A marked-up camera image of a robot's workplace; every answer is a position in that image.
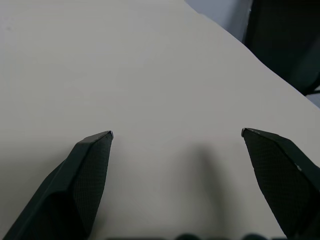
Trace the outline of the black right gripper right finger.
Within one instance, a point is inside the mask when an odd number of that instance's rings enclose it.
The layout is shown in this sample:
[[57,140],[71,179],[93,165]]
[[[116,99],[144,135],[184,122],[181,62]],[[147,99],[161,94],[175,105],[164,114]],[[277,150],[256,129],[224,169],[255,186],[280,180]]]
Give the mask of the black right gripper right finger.
[[241,131],[258,186],[288,239],[320,240],[320,167],[291,140]]

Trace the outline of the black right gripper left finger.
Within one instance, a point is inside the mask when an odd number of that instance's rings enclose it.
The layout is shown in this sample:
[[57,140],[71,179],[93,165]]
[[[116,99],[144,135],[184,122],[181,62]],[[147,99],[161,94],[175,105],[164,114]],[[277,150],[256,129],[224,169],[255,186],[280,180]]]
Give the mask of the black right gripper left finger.
[[3,240],[87,240],[105,189],[114,134],[79,141],[40,184]]

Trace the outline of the dark office chair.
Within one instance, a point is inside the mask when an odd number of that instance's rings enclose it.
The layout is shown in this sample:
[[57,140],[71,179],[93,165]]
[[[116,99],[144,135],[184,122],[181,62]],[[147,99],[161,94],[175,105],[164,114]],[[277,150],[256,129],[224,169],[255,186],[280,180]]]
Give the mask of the dark office chair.
[[302,95],[320,93],[320,0],[252,0],[243,43]]

